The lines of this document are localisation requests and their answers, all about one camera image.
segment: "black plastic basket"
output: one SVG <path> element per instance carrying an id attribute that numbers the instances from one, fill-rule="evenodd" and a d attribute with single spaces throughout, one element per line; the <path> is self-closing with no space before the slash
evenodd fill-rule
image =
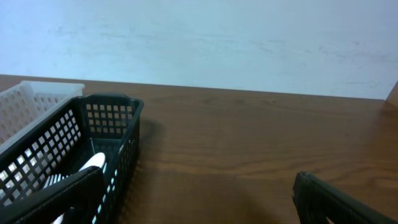
<path id="1" fill-rule="evenodd" d="M 142 100 L 76 97 L 0 154 L 0 223 L 109 222 L 139 156 Z M 103 152 L 103 169 L 79 168 Z M 52 174 L 69 175 L 41 189 Z"/>

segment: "basket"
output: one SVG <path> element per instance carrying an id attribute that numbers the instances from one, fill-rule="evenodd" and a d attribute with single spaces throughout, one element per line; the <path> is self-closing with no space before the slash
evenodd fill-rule
<path id="1" fill-rule="evenodd" d="M 38 125 L 70 98 L 81 96 L 83 84 L 30 82 L 0 93 L 0 153 Z"/>
<path id="2" fill-rule="evenodd" d="M 0 154 L 0 217 L 10 222 L 41 217 L 45 223 L 42 214 L 51 222 L 73 207 L 64 221 L 107 223 L 139 156 L 143 107 L 142 100 L 124 95 L 95 94 L 75 97 L 54 111 Z M 94 178 L 95 169 L 78 172 L 98 152 L 106 155 L 100 177 Z M 41 189 L 51 174 L 69 177 Z M 71 193 L 73 188 L 79 193 Z M 82 189 L 89 189 L 87 195 Z"/>

